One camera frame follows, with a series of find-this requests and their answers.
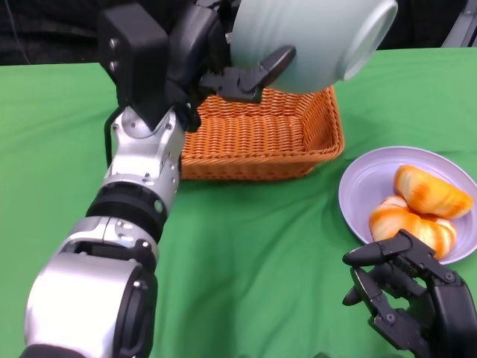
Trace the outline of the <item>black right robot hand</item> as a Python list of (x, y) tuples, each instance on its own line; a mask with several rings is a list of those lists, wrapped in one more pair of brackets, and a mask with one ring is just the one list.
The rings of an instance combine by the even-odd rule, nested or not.
[(406, 230), (346, 253), (353, 287), (345, 306), (364, 302), (369, 325), (415, 357), (475, 357), (476, 306), (464, 279)]

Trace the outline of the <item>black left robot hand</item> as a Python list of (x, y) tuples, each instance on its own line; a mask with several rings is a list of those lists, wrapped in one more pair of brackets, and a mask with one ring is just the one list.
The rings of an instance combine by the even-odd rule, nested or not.
[(211, 95), (258, 104), (262, 91), (291, 64), (297, 50), (284, 45), (246, 67), (232, 64), (230, 34), (241, 1), (188, 1), (169, 35), (167, 93), (186, 132), (201, 124), (199, 106)]

